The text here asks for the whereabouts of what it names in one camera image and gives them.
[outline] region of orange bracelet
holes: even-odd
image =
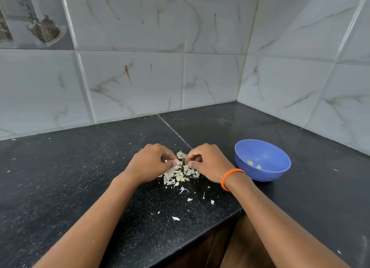
[[[245,173],[245,171],[243,171],[243,170],[241,170],[241,169],[231,169],[231,170],[227,171],[227,172],[224,174],[224,176],[222,177],[222,179],[221,179],[221,186],[222,186],[222,188],[223,188],[224,190],[226,190],[226,191],[230,191],[230,190],[225,186],[225,179],[226,179],[226,177],[228,177],[228,175],[229,175],[229,174],[232,174],[233,172],[236,172],[236,171],[239,171],[239,172],[243,172],[243,173]]]

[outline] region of plastic bowl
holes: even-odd
[[[235,161],[253,180],[272,181],[289,170],[289,156],[277,146],[257,139],[244,139],[235,145]]]

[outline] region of forearm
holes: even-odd
[[[137,186],[131,176],[116,177],[34,268],[99,267],[109,239]]]
[[[278,268],[349,267],[269,200],[245,174],[229,175],[225,186],[243,206]]]

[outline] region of black countertop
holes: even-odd
[[[161,116],[191,147],[216,143],[231,161],[241,139],[282,148],[292,167],[258,187],[350,266],[370,266],[368,156],[236,102]],[[148,116],[0,141],[0,266],[31,267],[139,149],[159,142],[188,152],[181,138]],[[182,194],[159,182],[134,193],[102,267],[158,265],[242,212],[230,193],[205,177],[183,183],[190,193]]]

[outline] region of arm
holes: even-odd
[[[99,267],[109,239],[136,188],[172,168],[176,155],[148,144],[134,155],[103,195],[34,265],[34,268]]]
[[[218,183],[234,168],[216,145],[209,144],[193,149],[185,162]],[[242,205],[277,268],[349,268],[267,198],[244,173],[230,174],[225,186]]]

